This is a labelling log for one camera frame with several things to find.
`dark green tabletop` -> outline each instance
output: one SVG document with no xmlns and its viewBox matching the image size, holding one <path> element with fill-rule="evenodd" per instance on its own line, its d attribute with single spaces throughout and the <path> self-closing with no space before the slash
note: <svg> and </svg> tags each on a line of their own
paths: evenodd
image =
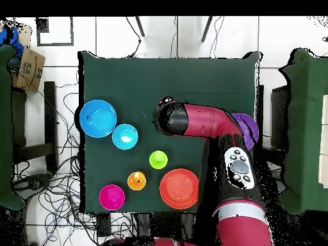
<svg viewBox="0 0 328 246">
<path fill-rule="evenodd" d="M 83 52 L 84 102 L 102 99 L 117 112 L 117 125 L 136 127 L 137 145 L 127 151 L 116 148 L 111 135 L 85 138 L 85 212 L 106 212 L 99 203 L 101 188 L 115 184 L 126 194 L 118 211 L 174 211 L 160 196 L 161 178 L 175 168 L 199 175 L 204 140 L 168 137 L 156 132 L 152 114 L 159 100 L 173 96 L 191 104 L 254 114 L 254 73 L 259 53 L 244 59 L 104 59 Z M 164 169 L 149 165 L 149 155 L 162 150 L 168 155 Z M 141 170 L 146 186 L 132 191 L 130 173 Z M 196 211 L 197 203 L 184 211 Z"/>
</svg>

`white tile floor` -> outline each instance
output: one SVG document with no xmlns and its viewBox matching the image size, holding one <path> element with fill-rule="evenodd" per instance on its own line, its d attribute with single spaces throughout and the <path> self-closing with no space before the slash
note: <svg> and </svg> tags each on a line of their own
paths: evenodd
<svg viewBox="0 0 328 246">
<path fill-rule="evenodd" d="M 204 43 L 201 42 L 202 32 L 206 25 L 207 17 L 179 17 L 179 52 L 180 58 L 208 57 L 215 37 L 214 17 Z M 31 49 L 45 56 L 45 67 L 39 90 L 43 92 L 44 81 L 55 81 L 56 86 L 76 83 L 78 69 L 77 52 L 86 50 L 104 58 L 121 58 L 135 51 L 138 38 L 133 33 L 125 17 L 74 17 L 74 46 L 43 46 L 37 47 L 37 34 L 35 18 L 16 18 L 18 22 L 27 24 L 32 28 Z M 129 18 L 135 31 L 140 34 L 134 17 Z M 168 58 L 171 51 L 172 37 L 176 32 L 174 16 L 171 17 L 140 17 L 145 37 L 136 56 L 139 58 Z M 216 28 L 219 29 L 223 17 L 217 20 Z M 70 20 L 68 17 L 50 17 L 49 33 L 41 33 L 41 43 L 70 42 Z M 218 33 L 217 49 L 212 50 L 211 57 L 242 58 L 250 51 L 260 51 L 263 59 L 260 63 L 260 83 L 265 86 L 264 97 L 264 135 L 271 135 L 270 123 L 270 95 L 273 88 L 286 84 L 283 75 L 277 70 L 287 64 L 290 53 L 294 48 L 307 47 L 316 55 L 323 56 L 328 52 L 328 42 L 322 40 L 328 36 L 328 18 L 316 17 L 224 17 L 224 22 Z M 176 57 L 176 39 L 172 46 L 172 57 Z M 65 86 L 57 88 L 57 109 L 65 117 L 68 125 L 74 122 L 75 112 L 78 107 L 78 86 Z M 26 140 L 28 145 L 44 142 L 44 100 L 38 93 L 28 93 L 26 102 Z M 67 128 L 63 120 L 58 118 L 58 150 L 67 139 Z M 79 141 L 79 132 L 73 126 L 72 135 Z M 270 146 L 270 139 L 264 138 L 264 144 Z M 77 149 L 72 149 L 72 154 L 77 154 Z M 71 149 L 64 149 L 60 154 L 60 162 L 71 156 Z M 45 159 L 37 158 L 30 161 L 31 166 L 25 174 L 46 172 Z M 19 165 L 22 170 L 26 163 Z M 66 165 L 60 173 L 69 171 Z M 41 203 L 47 208 L 51 206 L 46 202 L 44 195 L 40 197 Z M 53 225 L 53 217 L 45 219 L 49 212 L 34 197 L 28 208 L 27 232 L 30 240 L 35 240 L 39 245 L 46 238 L 46 227 Z M 63 246 L 72 229 L 70 226 L 59 227 L 54 232 L 57 237 L 55 242 L 48 242 L 46 246 Z M 75 230 L 65 246 L 95 246 L 83 229 Z"/>
</svg>

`pink cup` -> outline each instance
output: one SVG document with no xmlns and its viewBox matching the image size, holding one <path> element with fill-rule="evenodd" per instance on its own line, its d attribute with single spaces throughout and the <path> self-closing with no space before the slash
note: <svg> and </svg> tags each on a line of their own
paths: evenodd
<svg viewBox="0 0 328 246">
<path fill-rule="evenodd" d="M 101 189 L 99 202 L 107 210 L 117 210 L 124 204 L 126 196 L 123 190 L 116 185 L 107 185 Z"/>
</svg>

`lime green cup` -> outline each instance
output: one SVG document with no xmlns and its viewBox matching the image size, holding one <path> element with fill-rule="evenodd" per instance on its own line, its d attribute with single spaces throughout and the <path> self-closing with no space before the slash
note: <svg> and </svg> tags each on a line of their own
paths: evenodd
<svg viewBox="0 0 328 246">
<path fill-rule="evenodd" d="M 152 168 L 157 170 L 164 168 L 167 165 L 167 155 L 163 151 L 155 151 L 149 156 L 149 163 Z"/>
</svg>

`light blue bowl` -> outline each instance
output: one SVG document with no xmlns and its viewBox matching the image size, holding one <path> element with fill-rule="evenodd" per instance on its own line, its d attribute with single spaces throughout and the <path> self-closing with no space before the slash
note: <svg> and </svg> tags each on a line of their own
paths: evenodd
<svg viewBox="0 0 328 246">
<path fill-rule="evenodd" d="M 111 104 L 103 100 L 87 102 L 79 113 L 82 130 L 93 138 L 102 138 L 115 129 L 116 112 Z"/>
<path fill-rule="evenodd" d="M 115 146 L 121 150 L 131 149 L 138 141 L 138 132 L 130 124 L 120 124 L 111 135 Z"/>
</svg>

